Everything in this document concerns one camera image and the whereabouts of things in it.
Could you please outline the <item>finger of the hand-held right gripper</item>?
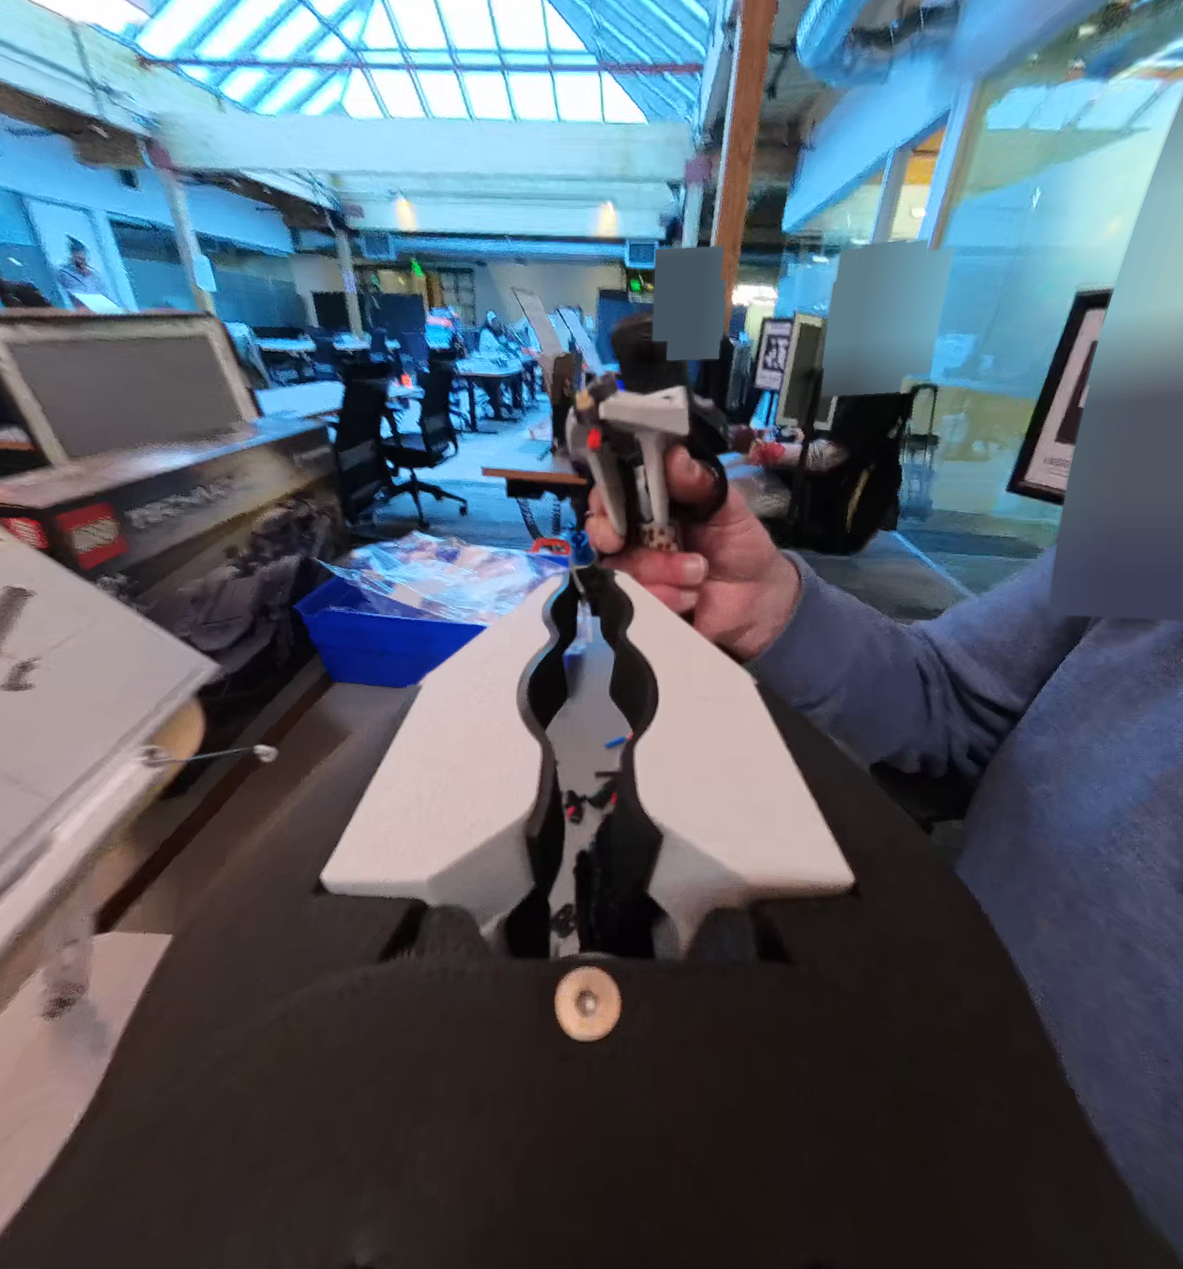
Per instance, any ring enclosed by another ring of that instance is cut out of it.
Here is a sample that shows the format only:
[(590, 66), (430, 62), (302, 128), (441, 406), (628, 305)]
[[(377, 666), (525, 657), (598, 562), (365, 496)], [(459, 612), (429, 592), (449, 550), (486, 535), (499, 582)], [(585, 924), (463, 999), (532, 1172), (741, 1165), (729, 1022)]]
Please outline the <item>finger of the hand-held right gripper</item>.
[(691, 399), (683, 387), (638, 391), (619, 385), (578, 389), (566, 420), (566, 448), (585, 467), (593, 456), (624, 468), (643, 467), (654, 447), (660, 455), (691, 434)]

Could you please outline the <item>black backpack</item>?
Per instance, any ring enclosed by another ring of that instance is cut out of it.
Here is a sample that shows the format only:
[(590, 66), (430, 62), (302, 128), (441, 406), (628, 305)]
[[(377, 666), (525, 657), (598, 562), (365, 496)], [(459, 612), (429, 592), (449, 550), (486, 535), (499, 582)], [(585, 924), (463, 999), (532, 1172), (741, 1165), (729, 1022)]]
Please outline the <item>black backpack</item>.
[(796, 468), (784, 543), (833, 557), (862, 553), (897, 527), (910, 391), (839, 397), (829, 428)]

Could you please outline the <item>wooden desk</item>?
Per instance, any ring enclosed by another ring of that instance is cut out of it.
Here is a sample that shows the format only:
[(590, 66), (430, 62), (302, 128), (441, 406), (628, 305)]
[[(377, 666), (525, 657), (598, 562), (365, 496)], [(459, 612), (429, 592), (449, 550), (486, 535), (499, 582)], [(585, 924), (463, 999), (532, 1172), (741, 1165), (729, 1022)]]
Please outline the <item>wooden desk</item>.
[(488, 481), (503, 485), (505, 497), (513, 501), (583, 498), (594, 484), (591, 477), (564, 457), (550, 455), (537, 465), (486, 464), (480, 469)]

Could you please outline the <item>wooden post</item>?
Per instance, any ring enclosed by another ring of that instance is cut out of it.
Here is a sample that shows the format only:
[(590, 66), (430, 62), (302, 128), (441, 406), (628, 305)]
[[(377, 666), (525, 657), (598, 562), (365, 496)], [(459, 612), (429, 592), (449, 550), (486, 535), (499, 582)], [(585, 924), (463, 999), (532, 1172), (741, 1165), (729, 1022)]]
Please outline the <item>wooden post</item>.
[(714, 189), (710, 245), (720, 252), (725, 319), (738, 284), (778, 1), (735, 5), (732, 77)]

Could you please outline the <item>person's torso in blue sweater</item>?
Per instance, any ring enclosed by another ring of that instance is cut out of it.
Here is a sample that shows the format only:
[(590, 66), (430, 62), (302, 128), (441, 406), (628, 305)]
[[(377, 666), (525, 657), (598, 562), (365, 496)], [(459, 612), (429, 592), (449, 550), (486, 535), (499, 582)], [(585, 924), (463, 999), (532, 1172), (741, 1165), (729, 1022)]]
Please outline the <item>person's torso in blue sweater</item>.
[(1183, 623), (1065, 617), (1049, 560), (954, 612), (1013, 712), (960, 874), (1183, 1261)]

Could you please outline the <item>person's right forearm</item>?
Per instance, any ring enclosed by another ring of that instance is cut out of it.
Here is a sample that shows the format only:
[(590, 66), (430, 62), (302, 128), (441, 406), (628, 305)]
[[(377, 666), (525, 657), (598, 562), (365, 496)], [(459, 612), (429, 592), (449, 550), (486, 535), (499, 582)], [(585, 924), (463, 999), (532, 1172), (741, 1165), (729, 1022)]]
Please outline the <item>person's right forearm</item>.
[(973, 802), (1013, 802), (999, 760), (1095, 620), (1051, 603), (1053, 550), (943, 615), (899, 623), (784, 557), (799, 583), (759, 681), (866, 768), (955, 780)]

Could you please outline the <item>blue plastic bin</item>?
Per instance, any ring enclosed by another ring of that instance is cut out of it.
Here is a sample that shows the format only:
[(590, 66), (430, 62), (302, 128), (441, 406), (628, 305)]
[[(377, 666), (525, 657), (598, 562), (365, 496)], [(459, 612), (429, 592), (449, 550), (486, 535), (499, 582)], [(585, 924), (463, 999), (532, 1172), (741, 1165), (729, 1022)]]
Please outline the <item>blue plastic bin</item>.
[(533, 560), (520, 558), (520, 575), (494, 576), (346, 570), (297, 609), (336, 683), (405, 689), (434, 678), (512, 697), (545, 658), (564, 657), (585, 600), (566, 566), (536, 572)]

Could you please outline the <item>lego instruction booklet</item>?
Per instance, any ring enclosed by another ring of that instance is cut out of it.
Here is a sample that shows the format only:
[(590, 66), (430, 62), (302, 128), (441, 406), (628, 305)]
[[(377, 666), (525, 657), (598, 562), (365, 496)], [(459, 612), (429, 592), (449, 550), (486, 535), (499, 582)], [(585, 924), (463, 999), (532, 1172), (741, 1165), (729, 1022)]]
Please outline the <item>lego instruction booklet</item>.
[(0, 895), (217, 664), (0, 526)]

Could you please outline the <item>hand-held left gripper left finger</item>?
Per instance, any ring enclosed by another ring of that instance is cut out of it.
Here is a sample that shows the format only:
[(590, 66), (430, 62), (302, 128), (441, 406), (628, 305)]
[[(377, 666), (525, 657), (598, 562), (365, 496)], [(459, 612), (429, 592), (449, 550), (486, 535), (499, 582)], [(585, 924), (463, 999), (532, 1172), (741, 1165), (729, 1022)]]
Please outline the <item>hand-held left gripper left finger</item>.
[(566, 813), (550, 726), (581, 594), (545, 580), (429, 673), (320, 874), (334, 896), (466, 911), (509, 954), (553, 952)]

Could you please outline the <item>grey framed monitor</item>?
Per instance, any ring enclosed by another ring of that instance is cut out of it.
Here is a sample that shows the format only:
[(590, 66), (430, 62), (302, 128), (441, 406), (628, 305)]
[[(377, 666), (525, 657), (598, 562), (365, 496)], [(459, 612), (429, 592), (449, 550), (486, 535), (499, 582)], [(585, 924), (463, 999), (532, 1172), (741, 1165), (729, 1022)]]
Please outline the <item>grey framed monitor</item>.
[(176, 309), (0, 309), (0, 434), (39, 464), (252, 432), (262, 411), (227, 326)]

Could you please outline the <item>black framed poster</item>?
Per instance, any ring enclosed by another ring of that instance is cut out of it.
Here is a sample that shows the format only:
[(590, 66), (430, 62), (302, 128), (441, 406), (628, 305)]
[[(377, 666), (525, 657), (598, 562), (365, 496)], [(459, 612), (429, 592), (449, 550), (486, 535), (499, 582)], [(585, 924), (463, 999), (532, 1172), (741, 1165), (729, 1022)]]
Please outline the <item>black framed poster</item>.
[(1073, 300), (1008, 481), (1016, 497), (1065, 504), (1112, 295), (1111, 288), (1087, 289)]

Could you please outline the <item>black lego set box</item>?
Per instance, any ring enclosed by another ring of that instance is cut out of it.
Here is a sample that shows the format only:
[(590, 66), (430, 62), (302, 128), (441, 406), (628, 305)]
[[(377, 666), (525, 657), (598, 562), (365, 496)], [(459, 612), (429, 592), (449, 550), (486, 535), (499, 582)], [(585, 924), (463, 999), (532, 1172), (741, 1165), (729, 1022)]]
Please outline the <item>black lego set box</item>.
[(328, 424), (278, 416), (3, 479), (0, 525), (212, 658), (213, 694), (298, 670), (297, 604), (347, 537)]

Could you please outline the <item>small sign on stand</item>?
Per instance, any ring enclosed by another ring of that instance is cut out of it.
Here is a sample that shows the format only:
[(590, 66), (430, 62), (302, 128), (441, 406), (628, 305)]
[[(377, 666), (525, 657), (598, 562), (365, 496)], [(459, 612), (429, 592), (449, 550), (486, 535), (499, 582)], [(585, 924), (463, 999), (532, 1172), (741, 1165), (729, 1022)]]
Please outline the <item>small sign on stand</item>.
[(794, 317), (770, 316), (759, 326), (753, 387), (759, 393), (779, 393), (788, 375), (794, 341)]

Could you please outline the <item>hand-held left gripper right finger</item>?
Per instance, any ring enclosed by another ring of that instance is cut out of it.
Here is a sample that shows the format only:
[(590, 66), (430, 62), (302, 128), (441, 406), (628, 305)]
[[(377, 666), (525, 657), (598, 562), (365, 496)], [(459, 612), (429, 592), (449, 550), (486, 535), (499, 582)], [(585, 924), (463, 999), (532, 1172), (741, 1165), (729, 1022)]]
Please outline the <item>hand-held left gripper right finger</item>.
[(681, 954), (714, 912), (854, 892), (753, 674), (626, 574), (597, 612), (628, 739), (591, 846), (591, 950)]

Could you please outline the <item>person's right hand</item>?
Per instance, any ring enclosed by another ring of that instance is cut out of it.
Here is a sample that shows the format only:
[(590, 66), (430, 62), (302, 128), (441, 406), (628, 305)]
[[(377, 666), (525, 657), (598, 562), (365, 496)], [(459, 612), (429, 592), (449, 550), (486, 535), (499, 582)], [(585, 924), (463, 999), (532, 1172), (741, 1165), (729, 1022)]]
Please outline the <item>person's right hand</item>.
[(802, 599), (796, 564), (735, 488), (709, 517), (685, 527), (684, 550), (631, 546), (611, 523), (598, 486), (585, 530), (611, 568), (743, 662), (759, 658), (786, 632)]

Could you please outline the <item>clear plastic bags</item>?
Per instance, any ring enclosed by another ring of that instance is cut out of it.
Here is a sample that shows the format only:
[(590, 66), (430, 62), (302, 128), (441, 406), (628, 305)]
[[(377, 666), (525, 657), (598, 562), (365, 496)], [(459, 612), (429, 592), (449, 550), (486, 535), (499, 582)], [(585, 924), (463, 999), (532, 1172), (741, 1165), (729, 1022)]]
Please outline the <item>clear plastic bags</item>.
[(356, 547), (323, 567), (365, 613), (474, 627), (494, 624), (549, 580), (569, 575), (560, 555), (424, 531)]

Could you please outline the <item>black office chair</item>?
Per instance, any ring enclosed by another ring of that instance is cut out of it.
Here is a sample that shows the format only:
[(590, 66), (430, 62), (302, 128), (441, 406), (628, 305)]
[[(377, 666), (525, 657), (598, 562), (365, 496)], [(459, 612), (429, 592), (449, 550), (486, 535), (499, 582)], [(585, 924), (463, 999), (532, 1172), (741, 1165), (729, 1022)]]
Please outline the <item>black office chair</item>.
[(424, 477), (459, 452), (453, 422), (453, 371), (430, 369), (422, 379), (416, 431), (404, 431), (392, 381), (353, 375), (344, 385), (332, 455), (347, 530), (361, 542), (376, 542), (379, 513), (390, 502), (410, 498), (417, 526), (429, 529), (424, 498), (457, 505), (468, 516), (465, 497)]

